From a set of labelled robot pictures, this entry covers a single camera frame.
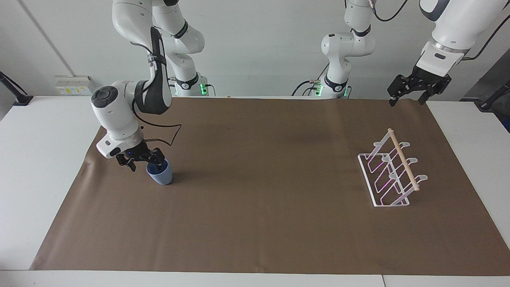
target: wall outlet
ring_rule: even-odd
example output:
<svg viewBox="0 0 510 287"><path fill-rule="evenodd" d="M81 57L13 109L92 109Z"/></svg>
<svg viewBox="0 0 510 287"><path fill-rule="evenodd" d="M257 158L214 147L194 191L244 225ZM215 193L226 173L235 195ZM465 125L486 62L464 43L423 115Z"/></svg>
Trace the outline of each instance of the wall outlet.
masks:
<svg viewBox="0 0 510 287"><path fill-rule="evenodd" d="M55 88L61 95L92 95L94 86L88 76L56 76Z"/></svg>

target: white wall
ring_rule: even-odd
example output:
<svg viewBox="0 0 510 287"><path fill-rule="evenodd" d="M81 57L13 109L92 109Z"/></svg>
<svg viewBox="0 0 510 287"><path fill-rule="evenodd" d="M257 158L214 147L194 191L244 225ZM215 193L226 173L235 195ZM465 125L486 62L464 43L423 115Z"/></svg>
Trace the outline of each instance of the white wall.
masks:
<svg viewBox="0 0 510 287"><path fill-rule="evenodd" d="M0 121L11 109L12 103L14 103L14 96L6 87L0 84Z"/></svg>
<svg viewBox="0 0 510 287"><path fill-rule="evenodd" d="M74 74L89 75L99 86L148 78L145 52L130 45L112 26L111 1L19 1ZM18 1L3 2L0 69L19 79L29 93L55 94L53 76L68 75L69 69ZM387 17L400 4L380 1L378 13ZM205 50L193 56L197 69L221 95L289 95L298 83L316 78L326 65L320 50L322 37L348 31L342 1L182 0L180 6L188 22L206 38ZM471 54L480 49L503 14L481 35ZM351 59L351 97L386 99L386 88L397 74L411 72L433 28L421 15L418 0L410 0L391 22L373 20L377 48L371 56ZM510 29L503 28L478 60L451 71L453 82L435 98L460 99L509 47Z"/></svg>

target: black stand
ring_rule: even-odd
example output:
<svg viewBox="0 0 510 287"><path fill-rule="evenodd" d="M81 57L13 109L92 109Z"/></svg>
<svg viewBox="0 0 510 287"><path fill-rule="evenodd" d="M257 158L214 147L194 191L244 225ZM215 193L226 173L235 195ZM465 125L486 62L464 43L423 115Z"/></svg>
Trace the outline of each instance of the black stand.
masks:
<svg viewBox="0 0 510 287"><path fill-rule="evenodd" d="M480 107L480 109L484 109L484 110L489 110L491 107L492 107L492 104L494 104L494 102L499 99L500 97L502 97L503 95L505 95L506 93L508 93L510 91L510 81L508 81L506 84L504 84L501 88L499 88L499 90L497 90L492 96L490 96L487 100L485 100L484 102L480 103L480 104L477 104L477 106Z"/></svg>
<svg viewBox="0 0 510 287"><path fill-rule="evenodd" d="M12 104L13 106L26 106L29 104L29 102L34 98L33 95L24 95L20 93L13 85L12 83L6 78L4 73L0 71L0 82L4 84L16 97L16 102Z"/></svg>

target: green led light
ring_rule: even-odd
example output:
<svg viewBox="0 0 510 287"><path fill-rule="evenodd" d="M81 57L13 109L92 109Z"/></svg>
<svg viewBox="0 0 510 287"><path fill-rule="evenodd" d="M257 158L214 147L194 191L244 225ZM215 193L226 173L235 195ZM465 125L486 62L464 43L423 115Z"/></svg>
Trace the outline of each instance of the green led light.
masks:
<svg viewBox="0 0 510 287"><path fill-rule="evenodd" d="M315 92L315 96L317 97L320 97L320 95L322 94L322 90L324 89L324 87L321 85L321 84L318 84L319 87L317 88L317 91Z"/></svg>
<svg viewBox="0 0 510 287"><path fill-rule="evenodd" d="M207 94L206 86L203 84L200 84L200 88L202 89L202 95L206 95Z"/></svg>
<svg viewBox="0 0 510 287"><path fill-rule="evenodd" d="M344 98L345 98L345 99L349 98L349 86L346 86L346 87L345 87L345 91L344 91Z"/></svg>

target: white wire rack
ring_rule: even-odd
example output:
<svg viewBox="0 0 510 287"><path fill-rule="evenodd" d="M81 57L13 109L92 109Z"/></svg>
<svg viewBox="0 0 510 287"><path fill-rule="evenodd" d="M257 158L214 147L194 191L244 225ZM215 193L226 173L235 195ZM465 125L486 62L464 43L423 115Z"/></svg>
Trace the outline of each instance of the white wire rack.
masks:
<svg viewBox="0 0 510 287"><path fill-rule="evenodd" d="M381 152L388 139L392 140L393 149L388 153ZM399 143L394 131L388 129L381 141L374 142L371 153L358 155L375 207L409 205L407 197L412 192L419 191L419 183L428 179L426 175L413 175L410 165L417 163L418 159L406 158L402 152L402 149L410 145L409 142Z"/></svg>

